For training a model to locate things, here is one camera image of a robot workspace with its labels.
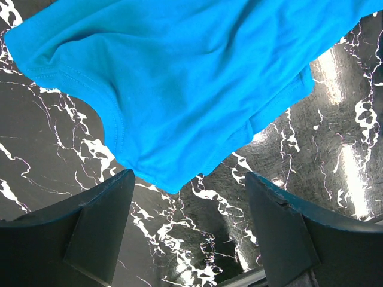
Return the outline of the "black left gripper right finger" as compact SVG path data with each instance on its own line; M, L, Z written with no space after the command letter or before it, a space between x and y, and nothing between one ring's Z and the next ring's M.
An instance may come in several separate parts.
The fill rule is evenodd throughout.
M382 286L382 226L322 208L249 172L245 187L269 286Z

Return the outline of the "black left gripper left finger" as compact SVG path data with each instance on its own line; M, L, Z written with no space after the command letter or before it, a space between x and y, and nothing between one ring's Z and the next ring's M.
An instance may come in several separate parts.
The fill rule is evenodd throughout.
M1 221L1 286L111 286L135 186L132 170Z

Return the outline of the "blue t shirt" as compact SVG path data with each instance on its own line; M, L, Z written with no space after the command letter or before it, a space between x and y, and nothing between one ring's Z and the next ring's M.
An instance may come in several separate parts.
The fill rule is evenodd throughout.
M177 193L313 88L310 63L381 1L57 1L9 30L18 69L81 99L105 144Z

